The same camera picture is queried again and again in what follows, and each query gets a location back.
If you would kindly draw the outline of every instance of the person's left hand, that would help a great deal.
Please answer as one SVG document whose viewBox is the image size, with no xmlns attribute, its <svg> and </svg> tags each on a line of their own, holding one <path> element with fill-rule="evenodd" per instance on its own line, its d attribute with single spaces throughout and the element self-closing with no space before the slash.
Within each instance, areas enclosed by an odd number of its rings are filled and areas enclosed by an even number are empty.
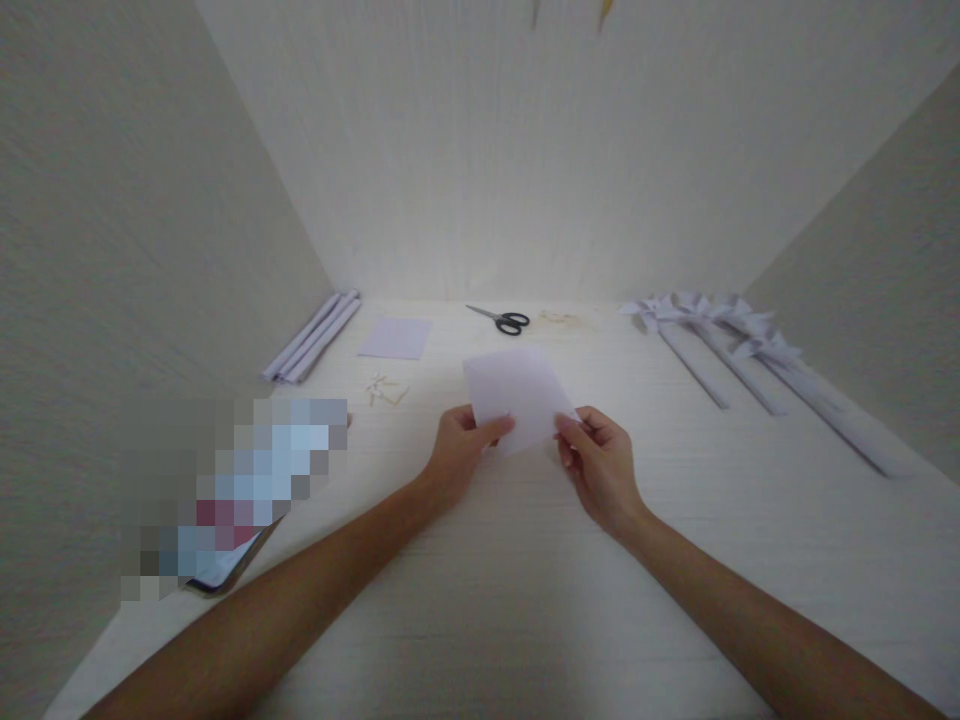
<svg viewBox="0 0 960 720">
<path fill-rule="evenodd" d="M 512 417 L 502 417 L 477 427 L 470 405 L 450 408 L 440 416 L 433 455 L 422 475 L 436 485 L 447 507 L 455 505 L 467 491 L 484 448 L 496 445 L 513 426 Z"/>
</svg>

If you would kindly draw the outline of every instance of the small paper square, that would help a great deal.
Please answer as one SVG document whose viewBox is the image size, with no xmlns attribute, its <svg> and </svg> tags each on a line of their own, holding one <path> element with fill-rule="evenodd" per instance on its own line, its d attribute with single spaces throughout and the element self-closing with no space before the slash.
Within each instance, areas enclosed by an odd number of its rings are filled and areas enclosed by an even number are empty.
<svg viewBox="0 0 960 720">
<path fill-rule="evenodd" d="M 543 351 L 534 345 L 464 360 L 463 373 L 478 425 L 504 415 L 516 421 L 500 439 L 502 455 L 552 437 L 557 413 L 580 421 Z"/>
<path fill-rule="evenodd" d="M 430 327 L 429 320 L 380 318 L 357 355 L 419 360 Z"/>
</svg>

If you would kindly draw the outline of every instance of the table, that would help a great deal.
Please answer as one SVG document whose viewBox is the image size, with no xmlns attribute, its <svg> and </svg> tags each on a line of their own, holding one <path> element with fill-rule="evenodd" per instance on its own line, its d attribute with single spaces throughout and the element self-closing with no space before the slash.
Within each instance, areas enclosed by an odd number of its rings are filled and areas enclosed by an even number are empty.
<svg viewBox="0 0 960 720">
<path fill-rule="evenodd" d="M 545 351 L 574 404 L 631 434 L 651 508 L 714 557 L 960 714 L 960 488 L 832 388 L 913 475 L 874 472 L 763 368 L 773 418 L 692 334 L 720 411 L 656 336 L 612 303 L 477 302 L 521 311 L 519 339 L 457 302 L 366 301 L 308 381 L 346 397 L 349 472 L 297 505 L 243 581 L 355 517 L 426 462 L 466 357 Z M 433 321 L 420 361 L 356 357 L 383 314 Z M 368 404 L 376 372 L 410 386 Z M 124 603 L 47 713 L 75 718 L 210 607 Z M 464 501 L 388 566 L 266 699 L 261 717 L 734 718 L 769 710 L 660 586 L 581 510 L 555 450 L 488 455 Z"/>
</svg>

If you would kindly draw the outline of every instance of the black scissors handle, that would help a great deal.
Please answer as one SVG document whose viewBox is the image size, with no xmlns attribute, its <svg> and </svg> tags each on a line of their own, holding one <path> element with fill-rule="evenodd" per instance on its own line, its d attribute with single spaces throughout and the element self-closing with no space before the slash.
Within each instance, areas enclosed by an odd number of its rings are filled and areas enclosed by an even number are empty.
<svg viewBox="0 0 960 720">
<path fill-rule="evenodd" d="M 494 320 L 493 323 L 497 326 L 497 330 L 504 335 L 516 337 L 523 331 L 523 328 L 530 324 L 530 318 L 523 313 L 500 313 L 500 318 Z"/>
</svg>

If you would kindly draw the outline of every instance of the scissors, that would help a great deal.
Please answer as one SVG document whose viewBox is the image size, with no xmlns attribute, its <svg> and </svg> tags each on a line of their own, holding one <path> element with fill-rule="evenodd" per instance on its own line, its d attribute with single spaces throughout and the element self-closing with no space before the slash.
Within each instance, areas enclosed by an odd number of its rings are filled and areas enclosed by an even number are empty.
<svg viewBox="0 0 960 720">
<path fill-rule="evenodd" d="M 497 330 L 502 332 L 504 335 L 513 335 L 516 337 L 523 332 L 523 328 L 530 324 L 530 318 L 522 313 L 503 313 L 503 315 L 497 315 L 496 313 L 489 312 L 488 310 L 475 308 L 473 305 L 467 305 L 467 307 L 474 312 L 480 313 L 481 315 L 492 317 L 493 324 L 496 325 Z"/>
</svg>

